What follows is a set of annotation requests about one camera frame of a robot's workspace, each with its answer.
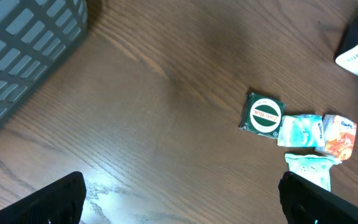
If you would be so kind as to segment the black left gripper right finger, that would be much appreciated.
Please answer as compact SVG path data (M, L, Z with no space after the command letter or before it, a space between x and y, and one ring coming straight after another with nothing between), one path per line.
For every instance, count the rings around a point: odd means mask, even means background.
M278 189L288 223L358 223L358 207L287 171Z

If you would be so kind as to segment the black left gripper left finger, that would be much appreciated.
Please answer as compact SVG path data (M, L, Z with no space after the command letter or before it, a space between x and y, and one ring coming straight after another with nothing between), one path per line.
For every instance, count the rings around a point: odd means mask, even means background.
M0 210L0 224L79 224L86 197L81 172L72 172Z

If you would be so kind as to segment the teal long snack packet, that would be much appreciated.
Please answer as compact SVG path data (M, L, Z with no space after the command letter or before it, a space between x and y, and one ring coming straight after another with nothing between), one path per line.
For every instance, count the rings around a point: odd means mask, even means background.
M285 154L288 169L315 185L331 191L330 168L339 165L342 161L335 157L309 155Z

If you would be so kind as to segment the teal small tissue pack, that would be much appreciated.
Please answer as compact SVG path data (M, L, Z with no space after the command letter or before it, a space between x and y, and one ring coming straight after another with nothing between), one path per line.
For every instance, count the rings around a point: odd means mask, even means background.
M278 132L282 147L323 147L323 117L316 114L285 115Z

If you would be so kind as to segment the orange small tissue pack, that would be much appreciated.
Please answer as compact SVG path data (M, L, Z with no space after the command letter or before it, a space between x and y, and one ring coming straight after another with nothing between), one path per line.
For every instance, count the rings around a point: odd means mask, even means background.
M341 161L348 160L353 152L357 124L337 114L326 114L323 118L324 146L315 151Z

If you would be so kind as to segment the green round-logo box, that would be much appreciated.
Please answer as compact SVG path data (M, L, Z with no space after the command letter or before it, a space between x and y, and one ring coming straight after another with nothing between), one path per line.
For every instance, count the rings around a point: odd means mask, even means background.
M251 93L246 95L239 129L276 139L286 104L282 101Z

